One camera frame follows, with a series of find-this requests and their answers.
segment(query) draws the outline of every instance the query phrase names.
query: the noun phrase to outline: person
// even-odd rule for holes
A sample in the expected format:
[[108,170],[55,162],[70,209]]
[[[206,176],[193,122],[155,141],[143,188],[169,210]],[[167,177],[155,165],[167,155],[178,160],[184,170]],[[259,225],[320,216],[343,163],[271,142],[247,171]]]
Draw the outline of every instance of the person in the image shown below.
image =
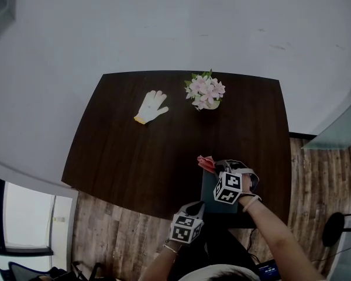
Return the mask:
[[[243,175],[243,192],[250,193],[249,174]],[[273,212],[254,196],[240,197],[238,202],[248,207],[246,211],[266,240],[282,280],[325,280]],[[260,280],[258,273],[247,250],[228,230],[205,224],[190,246],[168,241],[139,280]]]

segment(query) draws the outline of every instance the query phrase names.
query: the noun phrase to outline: window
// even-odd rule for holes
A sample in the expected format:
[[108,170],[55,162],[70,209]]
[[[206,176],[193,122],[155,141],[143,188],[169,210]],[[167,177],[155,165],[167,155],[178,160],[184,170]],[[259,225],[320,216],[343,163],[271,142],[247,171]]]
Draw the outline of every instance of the window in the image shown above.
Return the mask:
[[0,255],[49,256],[54,196],[0,179]]

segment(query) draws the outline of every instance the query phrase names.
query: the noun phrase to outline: red object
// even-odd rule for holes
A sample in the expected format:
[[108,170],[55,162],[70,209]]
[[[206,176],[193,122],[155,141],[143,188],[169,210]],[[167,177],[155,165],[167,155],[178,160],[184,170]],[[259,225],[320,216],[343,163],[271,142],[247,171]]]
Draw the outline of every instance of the red object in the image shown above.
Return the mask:
[[198,156],[198,161],[198,165],[201,166],[204,170],[207,170],[212,174],[215,173],[215,161],[213,160],[212,156]]

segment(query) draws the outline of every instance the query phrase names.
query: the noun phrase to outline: black and white marker cube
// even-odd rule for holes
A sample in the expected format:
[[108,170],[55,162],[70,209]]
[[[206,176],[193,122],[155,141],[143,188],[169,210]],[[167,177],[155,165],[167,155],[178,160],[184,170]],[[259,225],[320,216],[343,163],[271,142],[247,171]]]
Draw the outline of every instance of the black and white marker cube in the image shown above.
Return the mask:
[[234,204],[242,192],[242,174],[222,172],[213,190],[216,201]]
[[190,244],[200,234],[203,220],[175,214],[171,223],[170,239]]

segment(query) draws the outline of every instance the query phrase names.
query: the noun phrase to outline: wooden floor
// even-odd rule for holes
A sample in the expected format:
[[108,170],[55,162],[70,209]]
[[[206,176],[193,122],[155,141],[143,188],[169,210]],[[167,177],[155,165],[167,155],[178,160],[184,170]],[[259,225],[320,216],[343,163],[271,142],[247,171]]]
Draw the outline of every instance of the wooden floor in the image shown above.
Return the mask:
[[[302,150],[305,140],[291,139],[291,202],[288,226],[311,260],[334,253],[325,248],[321,234],[328,217],[337,211],[351,213],[351,148],[346,151]],[[95,262],[105,264],[105,274],[138,280],[161,250],[170,221],[130,211],[80,193],[73,235],[73,261],[90,275]],[[232,229],[244,246],[251,229]],[[272,259],[255,230],[250,252],[261,262]],[[313,262],[327,274],[332,258]]]

